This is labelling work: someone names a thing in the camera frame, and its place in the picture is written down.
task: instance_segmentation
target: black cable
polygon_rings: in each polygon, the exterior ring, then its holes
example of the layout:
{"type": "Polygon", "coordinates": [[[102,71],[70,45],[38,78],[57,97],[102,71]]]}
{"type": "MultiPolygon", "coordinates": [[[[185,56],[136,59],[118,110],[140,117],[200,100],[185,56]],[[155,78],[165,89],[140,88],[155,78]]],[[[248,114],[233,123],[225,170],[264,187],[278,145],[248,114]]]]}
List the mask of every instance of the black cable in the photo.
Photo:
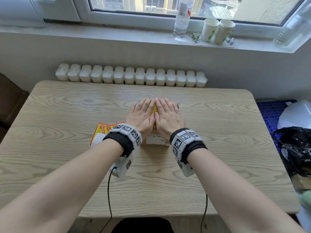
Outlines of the black cable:
{"type": "Polygon", "coordinates": [[[207,210],[207,195],[206,195],[206,205],[205,205],[205,211],[204,211],[204,214],[203,214],[203,218],[202,218],[202,221],[201,221],[201,233],[202,233],[202,226],[203,226],[203,220],[204,220],[204,217],[205,217],[205,214],[206,214],[206,210],[207,210]]]}
{"type": "Polygon", "coordinates": [[[109,179],[108,179],[108,204],[109,204],[109,211],[110,211],[110,219],[108,220],[108,222],[106,223],[106,225],[103,227],[103,229],[101,229],[101,231],[99,233],[101,233],[105,227],[108,225],[108,223],[110,222],[110,220],[112,219],[112,212],[111,212],[111,206],[110,206],[110,198],[109,198],[109,183],[110,183],[110,178],[111,178],[111,174],[112,174],[112,171],[117,168],[117,167],[113,167],[113,169],[111,170],[111,173],[109,175],[109,179]]]}

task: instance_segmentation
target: hand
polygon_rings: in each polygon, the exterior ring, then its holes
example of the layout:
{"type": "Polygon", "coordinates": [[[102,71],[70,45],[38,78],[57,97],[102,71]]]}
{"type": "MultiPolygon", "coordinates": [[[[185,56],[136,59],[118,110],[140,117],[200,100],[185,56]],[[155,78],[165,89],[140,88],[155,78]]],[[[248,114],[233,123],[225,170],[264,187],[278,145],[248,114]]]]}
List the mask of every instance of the hand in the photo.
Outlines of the hand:
{"type": "Polygon", "coordinates": [[[154,115],[151,115],[155,100],[143,99],[138,104],[134,103],[125,123],[134,126],[145,139],[152,131],[155,122],[154,115]]]}
{"type": "Polygon", "coordinates": [[[155,105],[159,113],[155,112],[156,128],[166,140],[178,129],[186,126],[185,119],[181,116],[177,104],[169,102],[168,99],[155,99],[155,105]]]}

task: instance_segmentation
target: gray wall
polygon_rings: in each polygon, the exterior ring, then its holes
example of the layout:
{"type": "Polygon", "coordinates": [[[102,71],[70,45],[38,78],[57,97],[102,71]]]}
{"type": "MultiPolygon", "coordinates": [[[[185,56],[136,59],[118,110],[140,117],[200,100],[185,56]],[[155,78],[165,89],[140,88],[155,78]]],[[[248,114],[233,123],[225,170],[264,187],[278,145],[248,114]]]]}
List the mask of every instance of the gray wall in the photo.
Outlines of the gray wall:
{"type": "Polygon", "coordinates": [[[60,63],[203,71],[212,88],[311,101],[311,41],[294,54],[0,33],[0,72],[24,90],[56,80],[60,63]]]}

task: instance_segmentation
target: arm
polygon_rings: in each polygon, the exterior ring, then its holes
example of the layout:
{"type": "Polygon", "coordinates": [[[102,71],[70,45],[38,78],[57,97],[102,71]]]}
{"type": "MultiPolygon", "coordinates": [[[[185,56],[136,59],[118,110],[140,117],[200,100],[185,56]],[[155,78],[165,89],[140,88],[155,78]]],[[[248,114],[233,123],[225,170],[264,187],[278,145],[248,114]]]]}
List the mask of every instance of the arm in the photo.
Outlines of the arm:
{"type": "MultiPolygon", "coordinates": [[[[156,99],[155,120],[166,139],[185,127],[176,105],[156,99]]],[[[194,169],[213,206],[233,233],[304,233],[273,201],[229,168],[207,149],[191,152],[187,161],[194,169]]]]}
{"type": "MultiPolygon", "coordinates": [[[[134,104],[126,123],[146,138],[152,130],[154,100],[134,104]]],[[[1,232],[67,232],[111,165],[123,153],[106,139],[45,176],[0,211],[1,232]]]]}

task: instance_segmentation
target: wooden table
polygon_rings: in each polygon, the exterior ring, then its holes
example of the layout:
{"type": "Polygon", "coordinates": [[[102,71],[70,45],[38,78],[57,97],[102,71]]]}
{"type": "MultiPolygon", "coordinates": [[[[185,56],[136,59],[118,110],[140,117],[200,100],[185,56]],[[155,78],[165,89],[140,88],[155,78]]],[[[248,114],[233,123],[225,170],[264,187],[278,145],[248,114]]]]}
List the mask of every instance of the wooden table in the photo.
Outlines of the wooden table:
{"type": "MultiPolygon", "coordinates": [[[[133,102],[178,102],[187,127],[208,149],[288,213],[299,203],[252,94],[247,90],[43,81],[0,145],[0,207],[45,175],[89,149],[98,122],[124,121],[133,102]]],[[[186,178],[168,147],[134,151],[124,178],[112,177],[114,217],[202,216],[205,192],[186,178]]],[[[105,177],[80,216],[109,217],[105,177]]],[[[207,215],[216,214],[211,202],[207,215]]]]}

